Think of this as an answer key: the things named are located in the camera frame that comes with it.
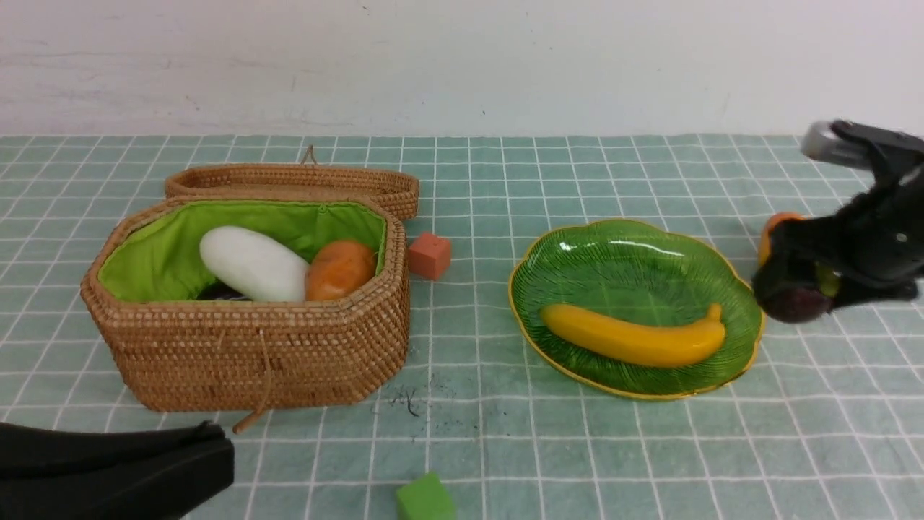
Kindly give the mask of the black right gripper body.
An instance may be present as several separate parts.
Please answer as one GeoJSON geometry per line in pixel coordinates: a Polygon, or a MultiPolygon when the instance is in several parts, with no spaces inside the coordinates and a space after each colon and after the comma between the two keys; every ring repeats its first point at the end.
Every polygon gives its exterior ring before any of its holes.
{"type": "Polygon", "coordinates": [[[872,164],[871,186],[837,213],[857,217],[846,237],[852,274],[868,285],[922,277],[922,138],[852,121],[832,130],[864,145],[872,164]]]}

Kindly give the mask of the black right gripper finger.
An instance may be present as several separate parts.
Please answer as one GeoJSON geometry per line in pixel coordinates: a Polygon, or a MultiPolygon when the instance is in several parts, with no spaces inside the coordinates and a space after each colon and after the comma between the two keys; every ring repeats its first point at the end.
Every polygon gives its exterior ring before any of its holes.
{"type": "Polygon", "coordinates": [[[907,303],[920,296],[917,280],[894,280],[888,284],[868,285],[855,279],[839,279],[829,312],[872,303],[907,303]]]}
{"type": "Polygon", "coordinates": [[[812,262],[838,273],[847,267],[846,241],[857,226],[855,216],[786,220],[771,233],[772,253],[765,264],[812,262]]]}

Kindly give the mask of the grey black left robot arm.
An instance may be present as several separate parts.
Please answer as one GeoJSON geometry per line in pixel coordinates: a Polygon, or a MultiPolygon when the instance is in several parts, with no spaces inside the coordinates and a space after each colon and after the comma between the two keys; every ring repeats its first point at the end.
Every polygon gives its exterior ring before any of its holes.
{"type": "Polygon", "coordinates": [[[1,428],[4,519],[180,519],[235,480],[221,425],[120,433],[1,428]]]}

